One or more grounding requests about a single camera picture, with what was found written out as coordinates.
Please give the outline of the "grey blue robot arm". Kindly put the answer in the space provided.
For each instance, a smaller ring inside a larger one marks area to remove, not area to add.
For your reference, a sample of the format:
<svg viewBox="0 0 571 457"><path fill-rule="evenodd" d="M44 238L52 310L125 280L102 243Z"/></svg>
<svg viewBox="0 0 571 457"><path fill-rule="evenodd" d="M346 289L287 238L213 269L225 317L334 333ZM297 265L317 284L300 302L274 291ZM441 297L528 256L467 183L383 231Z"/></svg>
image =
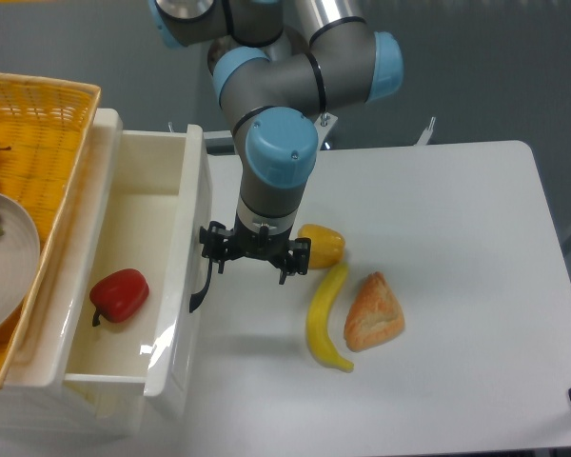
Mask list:
<svg viewBox="0 0 571 457"><path fill-rule="evenodd" d="M208 65L218 104L243 166L233 228L200 234L214 270L242 257L269 262L283 277L305 274L310 244L290 233L320 144L316 120L332 109L396 92L404 60L396 39L372 30L356 1L298 1L304 42L287 48L281 1L153 1L170 45L228 38Z"/></svg>

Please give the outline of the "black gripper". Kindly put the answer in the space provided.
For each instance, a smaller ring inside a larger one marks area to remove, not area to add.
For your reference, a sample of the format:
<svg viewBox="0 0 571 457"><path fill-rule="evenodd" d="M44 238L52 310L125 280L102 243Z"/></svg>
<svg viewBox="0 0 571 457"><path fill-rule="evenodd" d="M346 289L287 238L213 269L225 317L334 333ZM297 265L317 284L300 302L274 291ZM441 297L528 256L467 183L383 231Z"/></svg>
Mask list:
<svg viewBox="0 0 571 457"><path fill-rule="evenodd" d="M236 216L233 230L217 221L201 227L199 241L203 245L202 256L217 265L219 274L224 272L226 261L246 257L277 267L279 284L283 285L289 276L306 275L310 261L311 240L290 240L291 231L292 228L281 233L268 228L254 231Z"/></svg>

